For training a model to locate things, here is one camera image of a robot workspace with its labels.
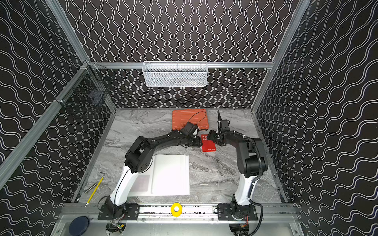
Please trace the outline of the red card top row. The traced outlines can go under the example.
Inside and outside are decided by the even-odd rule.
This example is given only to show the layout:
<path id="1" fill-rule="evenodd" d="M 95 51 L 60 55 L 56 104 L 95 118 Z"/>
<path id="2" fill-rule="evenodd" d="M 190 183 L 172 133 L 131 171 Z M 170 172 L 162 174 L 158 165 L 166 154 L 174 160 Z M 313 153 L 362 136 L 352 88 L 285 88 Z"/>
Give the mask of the red card top row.
<path id="1" fill-rule="evenodd" d="M 201 134 L 201 140 L 202 140 L 202 151 L 203 152 L 215 152 L 216 151 L 216 145 L 213 141 L 207 139 L 208 135 Z"/>

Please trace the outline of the white photo album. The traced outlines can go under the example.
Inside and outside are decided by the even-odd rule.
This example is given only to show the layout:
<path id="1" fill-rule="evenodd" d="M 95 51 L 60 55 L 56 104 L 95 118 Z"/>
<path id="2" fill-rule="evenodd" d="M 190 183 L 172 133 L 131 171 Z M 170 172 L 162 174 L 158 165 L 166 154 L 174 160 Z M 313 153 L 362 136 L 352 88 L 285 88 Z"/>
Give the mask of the white photo album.
<path id="1" fill-rule="evenodd" d="M 151 176 L 150 189 L 132 192 L 131 187 L 129 197 L 190 195 L 188 155 L 155 154 L 148 170 L 138 175 Z"/>

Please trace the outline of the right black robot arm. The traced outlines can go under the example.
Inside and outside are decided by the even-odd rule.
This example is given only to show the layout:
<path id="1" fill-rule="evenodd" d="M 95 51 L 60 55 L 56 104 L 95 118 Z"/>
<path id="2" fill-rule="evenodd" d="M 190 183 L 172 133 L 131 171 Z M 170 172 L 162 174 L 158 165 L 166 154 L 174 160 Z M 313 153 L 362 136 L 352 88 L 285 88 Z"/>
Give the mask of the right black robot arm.
<path id="1" fill-rule="evenodd" d="M 264 147 L 260 138 L 251 138 L 231 130 L 230 121 L 218 118 L 217 131 L 211 130 L 207 139 L 218 146 L 230 145 L 236 149 L 239 184 L 230 203 L 230 214 L 236 219 L 255 215 L 257 202 L 252 196 L 258 180 L 268 169 L 264 157 Z"/>

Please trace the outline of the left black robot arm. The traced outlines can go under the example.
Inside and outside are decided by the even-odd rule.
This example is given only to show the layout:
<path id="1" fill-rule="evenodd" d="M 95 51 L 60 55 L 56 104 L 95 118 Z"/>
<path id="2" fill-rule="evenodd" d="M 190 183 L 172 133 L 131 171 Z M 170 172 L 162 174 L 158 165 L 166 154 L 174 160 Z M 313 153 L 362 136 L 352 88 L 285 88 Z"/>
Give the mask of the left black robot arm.
<path id="1" fill-rule="evenodd" d="M 126 203 L 133 182 L 138 174 L 150 167 L 155 151 L 173 146 L 199 148 L 202 146 L 202 140 L 198 136 L 178 130 L 154 138 L 139 136 L 135 140 L 125 155 L 121 177 L 109 197 L 114 208 Z"/>

